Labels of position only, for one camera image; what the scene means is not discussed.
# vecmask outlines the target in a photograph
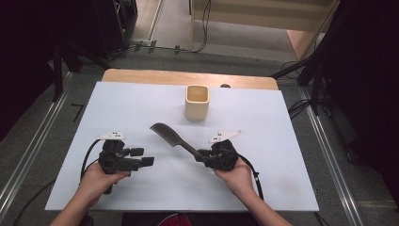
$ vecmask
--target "black cable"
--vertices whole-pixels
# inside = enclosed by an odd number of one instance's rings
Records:
[[[316,215],[316,218],[319,220],[320,225],[323,226],[323,225],[324,225],[323,222],[325,222],[325,224],[326,224],[327,226],[329,226],[328,222],[327,222],[324,218],[322,218],[322,216],[321,216],[319,213],[314,212],[314,214]]]
[[[88,152],[86,153],[85,160],[83,160],[82,169],[81,169],[81,171],[80,171],[80,180],[82,180],[83,175],[85,174],[86,163],[87,163],[87,161],[88,161],[88,156],[90,155],[91,150],[94,148],[94,146],[95,146],[99,141],[100,141],[100,139],[96,139],[96,140],[91,144],[91,146],[88,148]]]
[[[18,215],[17,218],[15,218],[14,223],[12,224],[13,226],[18,226],[20,224],[20,220],[21,217],[24,213],[24,211],[27,209],[27,207],[32,203],[32,201],[34,201],[45,189],[47,189],[48,187],[50,187],[54,182],[56,181],[56,179],[54,179],[53,181],[51,181],[49,184],[45,185],[38,193],[35,194],[35,196],[32,197],[32,199],[30,199],[26,205],[24,206],[24,208],[21,210],[20,214]]]
[[[193,53],[199,53],[206,47],[206,42],[208,41],[208,22],[209,22],[209,15],[211,14],[211,4],[212,4],[211,0],[208,0],[208,3],[206,4],[205,9],[202,14],[202,29],[203,29],[203,35],[204,35],[202,46],[198,50],[193,51]],[[204,20],[205,20],[206,9],[208,9],[208,15],[207,15],[206,23],[205,23]]]
[[[203,29],[204,39],[203,39],[203,42],[202,42],[202,46],[198,50],[194,50],[194,51],[193,50],[184,50],[184,49],[177,50],[175,48],[157,47],[157,46],[143,46],[143,45],[140,45],[140,48],[172,50],[172,51],[179,51],[181,53],[199,53],[200,51],[202,51],[206,47],[206,43],[208,41],[208,23],[209,23],[209,15],[210,15],[210,13],[211,13],[211,0],[208,0],[208,3],[206,4],[205,9],[204,9],[203,14],[202,14],[202,29]],[[136,47],[137,47],[137,45],[131,45],[126,50],[119,51],[117,53],[111,54],[110,56],[115,55],[115,54],[126,53],[126,52],[131,51],[131,50],[135,50]]]
[[[245,157],[243,157],[241,154],[238,154],[238,156],[241,157],[241,159],[243,159],[243,161],[245,163],[247,163],[247,165],[249,165],[250,169],[252,170],[253,173],[253,178],[255,179],[255,183],[256,183],[256,187],[258,187],[258,194],[259,197],[263,200],[263,192],[262,192],[262,186],[261,186],[261,181],[259,180],[259,172],[255,171],[255,169],[253,168],[252,164],[250,164],[249,160],[247,160]]]

